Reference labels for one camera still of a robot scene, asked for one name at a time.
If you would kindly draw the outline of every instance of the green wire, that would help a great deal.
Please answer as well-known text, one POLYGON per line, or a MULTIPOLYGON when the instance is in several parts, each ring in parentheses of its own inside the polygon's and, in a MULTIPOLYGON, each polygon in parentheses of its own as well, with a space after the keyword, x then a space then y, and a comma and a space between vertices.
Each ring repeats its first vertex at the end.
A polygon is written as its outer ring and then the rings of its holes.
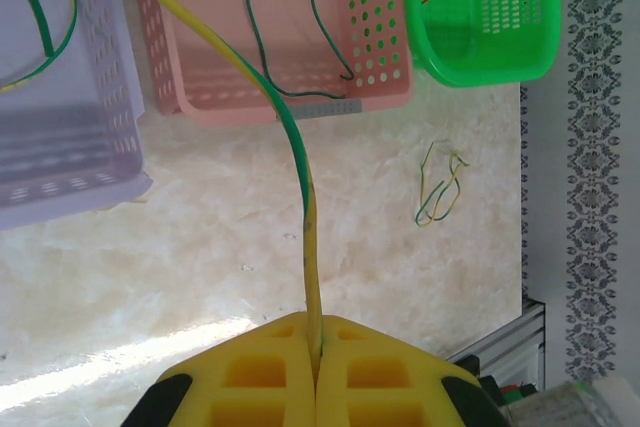
POLYGON ((51 32, 49 32, 49 24, 47 23, 47 17, 44 15, 42 5, 39 0, 28 0, 31 5, 31 10, 38 23, 38 30, 40 31, 40 38, 42 39, 42 47, 44 48, 44 55, 51 57, 54 55, 53 41, 51 40, 51 32))
POLYGON ((276 111, 276 114, 280 118, 280 122, 282 122, 282 127, 287 134, 287 138, 289 139, 289 143, 291 144, 291 150, 293 151, 293 159, 296 164, 296 172, 298 174, 298 180, 300 182, 300 190, 302 191, 302 205, 304 209, 304 216, 306 218, 307 212, 309 210, 309 199, 311 197, 311 184, 309 183, 309 161, 307 159, 307 152, 304 148, 304 142, 302 141, 302 136, 300 135, 300 131, 298 130, 298 126, 296 125, 296 121, 287 107, 287 104, 284 102, 282 97, 278 94, 276 89, 264 78, 260 72, 258 72, 244 57, 242 57, 236 50, 231 47, 227 42, 225 44, 233 50, 233 52, 242 60, 242 62, 246 65, 247 69, 251 72, 253 76, 256 77, 260 81, 260 84, 264 87, 267 95, 269 96, 269 100, 273 104, 273 108, 276 111))
MULTIPOLYGON (((36 2, 37 5, 40 5, 40 2, 38 0, 35 0, 35 2, 36 2)), ((38 66, 35 70, 33 70, 33 71, 29 72, 28 74, 20 77, 18 80, 14 80, 14 81, 10 82, 7 85, 0 86, 0 92, 2 92, 3 90, 6 90, 7 87, 17 86, 17 85, 19 85, 19 84, 21 84, 23 82, 31 80, 32 78, 40 75, 53 62, 55 62, 58 59, 58 57, 60 57, 62 52, 67 48, 67 46, 69 45, 69 42, 71 41, 71 37, 73 36, 73 32, 75 31, 75 28, 76 28, 76 21, 78 19, 78 4, 77 4, 77 0, 71 0, 71 2, 72 2, 72 5, 73 5, 73 16, 71 18, 71 23, 69 24, 69 28, 67 29, 67 32, 66 32, 64 38, 62 39, 62 42, 58 46, 58 48, 53 50, 51 55, 42 64, 40 64, 40 66, 38 66)))
MULTIPOLYGON (((275 83, 275 81, 273 80, 273 78, 271 77, 271 72, 269 71, 269 63, 267 62, 267 53, 266 53, 266 50, 265 50, 265 47, 264 47, 264 43, 262 41, 262 36, 260 35, 260 29, 258 28, 258 23, 256 22, 256 18, 255 18, 254 12, 253 12, 253 6, 251 5, 251 0, 245 0, 245 2, 247 4, 247 12, 249 13, 249 20, 251 21, 251 27, 253 29, 253 33, 254 33, 254 35, 256 37, 256 41, 258 43, 258 50, 260 51, 260 62, 262 63, 262 70, 264 71, 264 76, 266 77, 266 79, 269 81, 269 83, 278 92, 280 92, 282 95, 286 95, 287 97, 305 97, 305 96, 308 96, 308 95, 319 95, 319 96, 323 96, 323 97, 328 97, 330 99, 343 99, 344 98, 343 95, 334 95, 334 94, 330 94, 328 92, 323 92, 323 91, 289 92, 287 90, 282 89, 280 86, 278 86, 275 83)), ((342 65, 349 72, 349 75, 342 74, 342 75, 340 75, 340 77, 342 79, 344 79, 344 80, 353 80, 355 78, 355 74, 353 73, 353 71, 351 70, 351 67, 349 67, 349 64, 347 63, 347 61, 344 59, 344 57, 340 53, 340 50, 338 49, 338 47, 336 46, 335 42, 331 38, 331 35, 329 34, 327 29, 325 28, 324 23, 322 22, 322 19, 320 18, 320 14, 318 13, 318 8, 316 6, 316 1, 315 0, 311 0, 311 10, 313 11, 313 16, 315 17, 316 22, 318 23, 318 26, 320 27, 320 30, 322 31, 325 39, 327 39, 327 42, 331 46, 331 49, 336 54, 338 59, 340 59, 340 62, 342 63, 342 65)))
MULTIPOLYGON (((432 148, 433 148, 433 144, 431 144, 431 146, 429 147, 429 151, 431 151, 432 148)), ((420 185, 424 185, 424 166, 426 164, 427 157, 425 157, 425 161, 422 163, 422 166, 420 167, 420 181, 421 181, 420 185)), ((469 165, 465 161, 463 161, 460 157, 457 157, 457 159, 462 165, 464 165, 464 166, 468 166, 469 165)), ((449 173, 451 175, 454 174, 453 164, 452 164, 451 161, 449 161, 449 173)), ((458 181, 458 178, 456 177, 455 179, 453 179, 453 182, 456 184, 456 189, 458 189, 458 194, 460 194, 460 182, 458 181)), ((453 204, 451 204, 444 214, 442 214, 440 217, 436 217, 436 218, 432 218, 431 215, 429 215, 429 213, 426 212, 426 210, 425 210, 427 208, 427 205, 429 205, 429 202, 431 201, 431 198, 435 195, 436 192, 438 192, 440 187, 442 187, 442 184, 444 184, 444 180, 441 180, 440 183, 438 185, 436 185, 436 187, 429 193, 429 195, 425 199, 424 204, 422 204, 420 206, 420 210, 418 210, 418 213, 416 214, 416 217, 414 219, 415 223, 418 226, 420 226, 420 216, 423 213, 429 220, 433 219, 434 222, 440 222, 441 220, 446 219, 449 216, 449 214, 451 213, 451 211, 453 210, 453 204)), ((440 193, 438 194, 438 197, 436 199, 436 205, 438 205, 440 203, 440 199, 442 199, 442 196, 444 196, 444 194, 447 193, 447 190, 449 190, 450 187, 451 187, 451 185, 448 185, 447 187, 445 187, 444 189, 442 189, 440 191, 440 193)))

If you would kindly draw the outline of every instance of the plastic basket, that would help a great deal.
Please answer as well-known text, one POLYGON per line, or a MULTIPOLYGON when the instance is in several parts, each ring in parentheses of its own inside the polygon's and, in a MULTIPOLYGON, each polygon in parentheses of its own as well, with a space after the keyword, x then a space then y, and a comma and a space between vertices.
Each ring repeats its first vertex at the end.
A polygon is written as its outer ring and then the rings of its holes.
MULTIPOLYGON (((55 41, 68 0, 41 0, 55 41)), ((42 46, 26 0, 3 1, 0 79, 31 70, 42 46)), ((61 57, 0 94, 0 229, 131 200, 151 185, 135 120, 142 94, 121 0, 79 0, 61 57)))
MULTIPOLYGON (((245 0, 180 0, 212 26, 249 62, 260 66, 245 0)), ((288 100, 297 118, 397 107, 411 90, 402 0, 316 0, 327 29, 356 80, 344 67, 313 18, 310 0, 253 0, 276 82, 290 91, 344 95, 288 100)), ((205 125, 269 122, 274 112, 258 89, 236 72, 155 0, 138 0, 160 110, 184 112, 205 125)))
POLYGON ((416 64, 466 87, 541 77, 560 42, 561 0, 405 0, 416 64))

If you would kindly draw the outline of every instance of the green plastic basket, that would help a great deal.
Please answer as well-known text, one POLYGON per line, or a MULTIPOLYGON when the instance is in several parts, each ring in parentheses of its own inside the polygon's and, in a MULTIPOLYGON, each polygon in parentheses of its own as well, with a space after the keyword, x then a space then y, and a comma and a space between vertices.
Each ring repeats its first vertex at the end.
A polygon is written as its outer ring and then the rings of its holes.
POLYGON ((560 43, 561 0, 405 0, 414 64, 470 87, 533 80, 560 43))

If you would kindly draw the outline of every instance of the wallpaper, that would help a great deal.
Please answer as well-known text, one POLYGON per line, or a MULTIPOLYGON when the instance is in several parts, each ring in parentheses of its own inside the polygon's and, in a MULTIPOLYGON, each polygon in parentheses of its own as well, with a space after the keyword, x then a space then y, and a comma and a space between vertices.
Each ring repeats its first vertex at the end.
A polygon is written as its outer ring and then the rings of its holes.
MULTIPOLYGON (((563 0, 557 61, 520 91, 523 294, 547 303, 549 386, 614 371, 640 384, 626 368, 635 359, 617 355, 621 343, 638 340, 637 322, 631 325, 637 296, 623 298, 619 285, 624 269, 625 282, 640 286, 640 270, 629 262, 636 247, 620 240, 621 217, 640 192, 635 161, 621 158, 623 117, 640 129, 628 95, 640 63, 626 56, 638 39, 637 23, 625 16, 631 2, 563 0), (626 38, 632 45, 623 45, 626 38), (620 322, 621 309, 631 320, 620 322)), ((633 292, 628 287, 625 294, 633 292)))

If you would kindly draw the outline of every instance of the purple plastic basket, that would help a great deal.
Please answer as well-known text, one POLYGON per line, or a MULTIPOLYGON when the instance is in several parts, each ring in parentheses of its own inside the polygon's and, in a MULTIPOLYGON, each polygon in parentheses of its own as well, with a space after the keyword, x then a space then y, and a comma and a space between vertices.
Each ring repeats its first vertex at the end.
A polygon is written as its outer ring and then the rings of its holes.
MULTIPOLYGON (((56 45, 68 0, 40 0, 56 45)), ((62 56, 0 94, 0 229, 97 209, 142 195, 136 119, 142 94, 122 0, 78 0, 62 56)), ((28 72, 42 45, 26 0, 4 0, 0 82, 28 72)))

